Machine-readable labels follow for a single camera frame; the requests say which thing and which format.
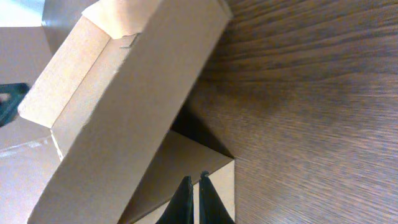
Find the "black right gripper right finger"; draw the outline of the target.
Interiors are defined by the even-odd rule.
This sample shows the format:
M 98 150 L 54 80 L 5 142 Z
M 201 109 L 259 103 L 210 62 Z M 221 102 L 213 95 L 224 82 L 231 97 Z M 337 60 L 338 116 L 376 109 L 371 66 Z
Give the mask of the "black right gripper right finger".
M 199 181 L 200 224 L 235 224 L 208 174 L 208 171 L 203 171 Z

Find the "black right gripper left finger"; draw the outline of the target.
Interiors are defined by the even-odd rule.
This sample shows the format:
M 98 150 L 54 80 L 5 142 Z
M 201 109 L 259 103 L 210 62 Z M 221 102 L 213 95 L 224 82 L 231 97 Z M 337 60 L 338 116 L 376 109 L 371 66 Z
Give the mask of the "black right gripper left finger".
M 193 185 L 185 176 L 156 224 L 194 224 Z

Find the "brown cardboard box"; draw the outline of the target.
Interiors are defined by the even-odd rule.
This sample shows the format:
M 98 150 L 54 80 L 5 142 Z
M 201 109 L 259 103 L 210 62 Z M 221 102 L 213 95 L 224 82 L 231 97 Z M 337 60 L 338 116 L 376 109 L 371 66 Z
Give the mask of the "brown cardboard box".
M 60 157 L 29 223 L 155 223 L 183 179 L 198 223 L 201 177 L 234 216 L 234 160 L 171 129 L 231 18 L 220 0 L 83 11 L 18 107 Z

